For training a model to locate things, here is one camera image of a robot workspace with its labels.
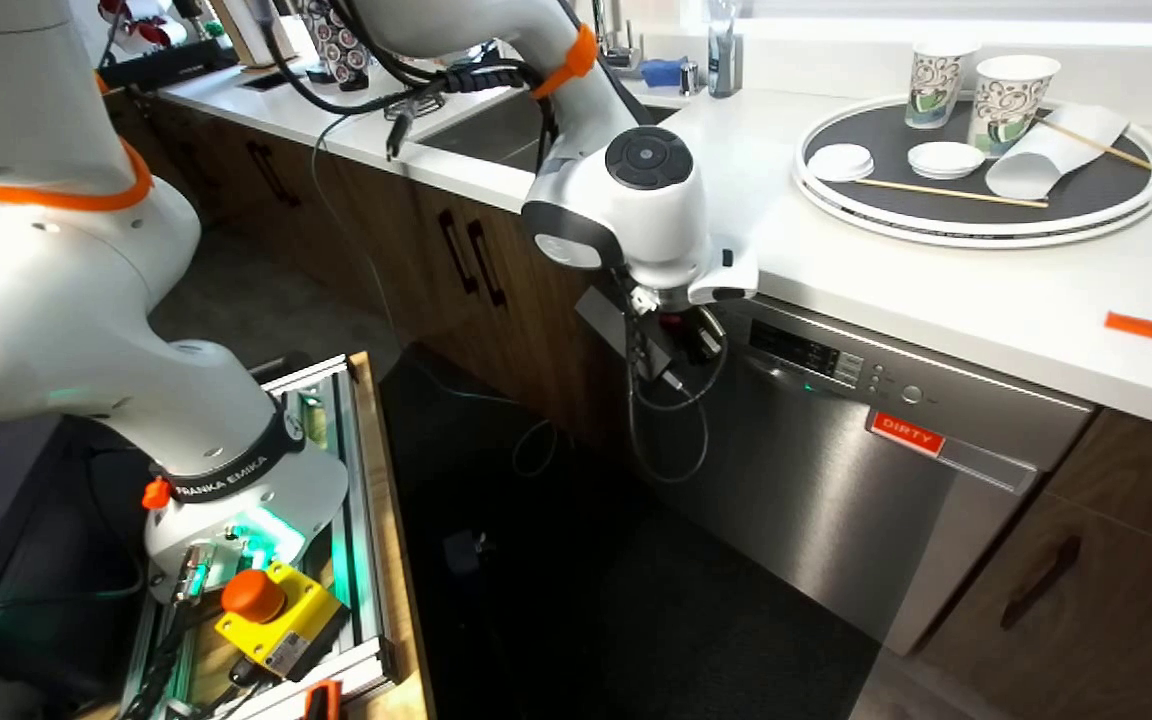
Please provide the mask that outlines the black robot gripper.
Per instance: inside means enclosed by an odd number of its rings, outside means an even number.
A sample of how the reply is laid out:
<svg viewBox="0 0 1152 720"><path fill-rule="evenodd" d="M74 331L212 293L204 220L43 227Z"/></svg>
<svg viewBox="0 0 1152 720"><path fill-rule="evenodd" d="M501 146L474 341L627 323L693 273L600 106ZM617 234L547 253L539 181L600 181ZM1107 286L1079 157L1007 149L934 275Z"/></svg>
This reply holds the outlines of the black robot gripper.
<svg viewBox="0 0 1152 720"><path fill-rule="evenodd" d="M708 307L651 311L627 323L627 362L641 381L697 394L719 372L727 337Z"/></svg>

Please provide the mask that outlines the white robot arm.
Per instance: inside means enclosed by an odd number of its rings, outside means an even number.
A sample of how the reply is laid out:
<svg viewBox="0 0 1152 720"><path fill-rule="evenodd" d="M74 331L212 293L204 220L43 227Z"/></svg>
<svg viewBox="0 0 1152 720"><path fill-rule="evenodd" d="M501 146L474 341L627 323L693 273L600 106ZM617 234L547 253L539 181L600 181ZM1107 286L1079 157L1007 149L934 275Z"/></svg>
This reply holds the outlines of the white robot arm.
<svg viewBox="0 0 1152 720"><path fill-rule="evenodd" d="M622 273L637 311L754 293L754 256L708 227L699 157L637 121L558 0L346 0L346 18L411 62L512 43L558 127L518 207L547 259ZM63 411L130 442L165 477L144 529L165 578L235 534L292 559L353 487L226 350L152 331L197 244L197 207L110 127L69 0L0 0L0 422Z"/></svg>

